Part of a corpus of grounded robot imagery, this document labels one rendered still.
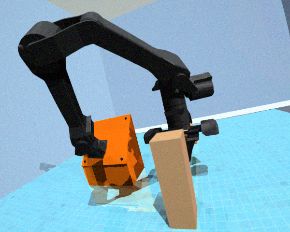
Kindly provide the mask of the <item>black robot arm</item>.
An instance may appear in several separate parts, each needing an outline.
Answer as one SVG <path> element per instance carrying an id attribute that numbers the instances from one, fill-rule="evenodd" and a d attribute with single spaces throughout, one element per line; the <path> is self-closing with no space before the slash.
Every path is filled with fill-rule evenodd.
<path id="1" fill-rule="evenodd" d="M 96 12 L 55 22 L 37 22 L 20 40 L 18 52 L 30 71 L 44 80 L 69 127 L 75 155 L 103 159 L 107 140 L 94 136 L 91 116 L 83 115 L 66 70 L 66 57 L 95 44 L 151 72 L 157 81 L 164 107 L 214 94 L 209 72 L 190 76 L 190 71 L 172 52 L 157 49 L 109 22 Z"/>

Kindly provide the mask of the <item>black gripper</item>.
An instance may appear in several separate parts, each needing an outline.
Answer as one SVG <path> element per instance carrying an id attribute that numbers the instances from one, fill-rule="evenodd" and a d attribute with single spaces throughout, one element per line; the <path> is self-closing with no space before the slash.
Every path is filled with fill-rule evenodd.
<path id="1" fill-rule="evenodd" d="M 144 134 L 144 142 L 146 145 L 149 144 L 151 139 L 157 133 L 183 129 L 184 134 L 188 135 L 187 145 L 190 162 L 195 141 L 199 140 L 199 132 L 202 132 L 202 134 L 205 136 L 219 134 L 218 123 L 214 119 L 202 120 L 201 124 L 190 126 L 186 103 L 164 107 L 164 111 L 168 124 L 168 130 L 162 130 L 161 127 L 149 129 Z"/>

